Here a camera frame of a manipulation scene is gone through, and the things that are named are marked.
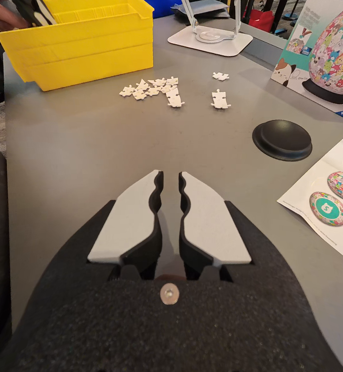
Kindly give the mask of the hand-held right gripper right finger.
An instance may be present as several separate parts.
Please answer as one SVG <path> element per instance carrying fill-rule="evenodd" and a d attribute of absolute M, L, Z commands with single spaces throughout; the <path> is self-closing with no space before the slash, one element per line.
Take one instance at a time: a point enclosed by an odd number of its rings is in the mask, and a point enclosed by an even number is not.
<path fill-rule="evenodd" d="M 251 263 L 251 256 L 225 200 L 213 188 L 186 171 L 178 175 L 180 208 L 179 254 L 188 280 L 205 267 L 218 274 L 226 265 Z"/>

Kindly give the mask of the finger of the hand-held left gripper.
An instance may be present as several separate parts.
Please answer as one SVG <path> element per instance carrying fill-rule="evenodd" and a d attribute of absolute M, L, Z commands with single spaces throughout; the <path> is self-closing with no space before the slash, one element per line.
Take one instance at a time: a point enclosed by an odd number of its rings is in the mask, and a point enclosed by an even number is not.
<path fill-rule="evenodd" d="M 57 24 L 45 1 L 30 0 L 29 2 L 32 12 L 30 21 L 32 27 L 50 26 Z"/>

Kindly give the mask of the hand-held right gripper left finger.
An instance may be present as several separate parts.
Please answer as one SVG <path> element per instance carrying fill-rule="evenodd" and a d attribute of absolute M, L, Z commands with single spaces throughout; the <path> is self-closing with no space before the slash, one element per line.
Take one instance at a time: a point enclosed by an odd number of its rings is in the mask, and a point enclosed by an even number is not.
<path fill-rule="evenodd" d="M 164 172 L 153 170 L 120 194 L 87 260 L 133 265 L 142 279 L 153 280 L 162 250 L 158 212 L 163 188 Z"/>

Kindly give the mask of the yellow plastic bin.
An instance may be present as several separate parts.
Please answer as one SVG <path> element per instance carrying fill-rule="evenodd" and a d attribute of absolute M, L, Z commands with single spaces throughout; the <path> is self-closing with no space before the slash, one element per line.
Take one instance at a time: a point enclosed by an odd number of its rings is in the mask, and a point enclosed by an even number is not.
<path fill-rule="evenodd" d="M 153 67 L 153 11 L 143 0 L 46 1 L 54 25 L 0 33 L 24 82 L 43 91 Z"/>

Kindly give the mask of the cluster of white puzzle pieces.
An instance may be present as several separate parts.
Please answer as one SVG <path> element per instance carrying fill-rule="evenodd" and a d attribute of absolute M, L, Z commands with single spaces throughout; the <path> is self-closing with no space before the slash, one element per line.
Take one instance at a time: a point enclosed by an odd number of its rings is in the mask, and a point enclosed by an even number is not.
<path fill-rule="evenodd" d="M 136 100 L 143 100 L 148 96 L 156 96 L 159 93 L 166 95 L 166 93 L 177 88 L 178 83 L 178 77 L 173 76 L 168 79 L 158 78 L 147 81 L 142 79 L 141 82 L 136 83 L 135 86 L 125 86 L 122 91 L 119 92 L 119 95 L 122 97 L 133 96 Z"/>

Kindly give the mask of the black round puzzle stand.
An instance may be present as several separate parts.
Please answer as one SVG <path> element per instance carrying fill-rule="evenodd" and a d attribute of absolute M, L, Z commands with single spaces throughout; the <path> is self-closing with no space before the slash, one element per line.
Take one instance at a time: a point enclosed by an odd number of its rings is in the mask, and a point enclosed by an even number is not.
<path fill-rule="evenodd" d="M 301 161 L 313 150 L 309 133 L 288 120 L 275 119 L 259 124 L 253 130 L 252 139 L 261 152 L 280 161 Z"/>

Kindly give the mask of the joined white puzzle piece pair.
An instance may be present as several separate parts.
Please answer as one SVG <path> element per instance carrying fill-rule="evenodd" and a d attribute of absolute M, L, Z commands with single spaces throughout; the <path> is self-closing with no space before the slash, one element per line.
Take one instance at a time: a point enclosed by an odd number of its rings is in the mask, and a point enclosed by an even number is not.
<path fill-rule="evenodd" d="M 231 104 L 228 104 L 226 101 L 226 92 L 220 91 L 217 89 L 217 91 L 211 93 L 213 102 L 211 103 L 211 106 L 213 106 L 215 109 L 228 109 L 231 107 Z"/>

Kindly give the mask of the colourful puzzle box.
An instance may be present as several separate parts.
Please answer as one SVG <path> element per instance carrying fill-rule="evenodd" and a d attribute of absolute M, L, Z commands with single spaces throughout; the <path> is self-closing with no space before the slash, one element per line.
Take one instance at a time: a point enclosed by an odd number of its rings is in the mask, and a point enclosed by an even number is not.
<path fill-rule="evenodd" d="M 343 0 L 305 2 L 271 79 L 343 117 Z"/>

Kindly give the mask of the person's left hand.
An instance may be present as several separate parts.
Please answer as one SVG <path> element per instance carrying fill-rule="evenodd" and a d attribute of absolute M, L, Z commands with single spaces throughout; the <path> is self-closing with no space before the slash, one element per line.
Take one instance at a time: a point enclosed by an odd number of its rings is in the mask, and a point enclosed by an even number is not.
<path fill-rule="evenodd" d="M 28 28 L 28 22 L 0 4 L 0 31 Z"/>

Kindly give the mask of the instruction leaflet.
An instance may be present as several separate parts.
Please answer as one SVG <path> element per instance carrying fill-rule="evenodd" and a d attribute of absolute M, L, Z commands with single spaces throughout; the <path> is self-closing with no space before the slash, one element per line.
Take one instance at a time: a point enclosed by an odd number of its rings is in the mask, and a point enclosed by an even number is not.
<path fill-rule="evenodd" d="M 343 255 L 343 139 L 277 202 Z"/>

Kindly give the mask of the blue plastic bin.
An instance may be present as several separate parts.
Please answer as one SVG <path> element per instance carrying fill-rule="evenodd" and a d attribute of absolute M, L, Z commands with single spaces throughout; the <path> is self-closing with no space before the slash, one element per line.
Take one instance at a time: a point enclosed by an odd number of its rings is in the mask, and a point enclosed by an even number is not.
<path fill-rule="evenodd" d="M 153 9 L 152 17 L 154 19 L 169 16 L 173 14 L 171 9 L 175 5 L 181 5 L 181 0 L 145 0 Z"/>

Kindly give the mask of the grey padded bag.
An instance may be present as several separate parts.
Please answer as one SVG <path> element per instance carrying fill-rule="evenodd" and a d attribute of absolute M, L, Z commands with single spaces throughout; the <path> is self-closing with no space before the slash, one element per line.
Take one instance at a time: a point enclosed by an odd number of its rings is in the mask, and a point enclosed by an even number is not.
<path fill-rule="evenodd" d="M 221 1 L 216 0 L 200 0 L 190 2 L 190 7 L 195 16 L 206 15 L 213 17 L 228 17 L 230 18 L 229 6 Z"/>

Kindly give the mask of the white tablet stand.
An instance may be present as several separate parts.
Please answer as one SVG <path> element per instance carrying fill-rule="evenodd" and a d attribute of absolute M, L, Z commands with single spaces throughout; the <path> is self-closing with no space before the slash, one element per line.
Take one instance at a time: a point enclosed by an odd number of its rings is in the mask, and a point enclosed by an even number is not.
<path fill-rule="evenodd" d="M 223 57 L 234 57 L 253 41 L 253 36 L 239 32 L 241 27 L 241 1 L 234 1 L 235 29 L 233 32 L 199 25 L 190 2 L 183 0 L 182 4 L 190 26 L 170 36 L 168 38 L 170 44 Z"/>

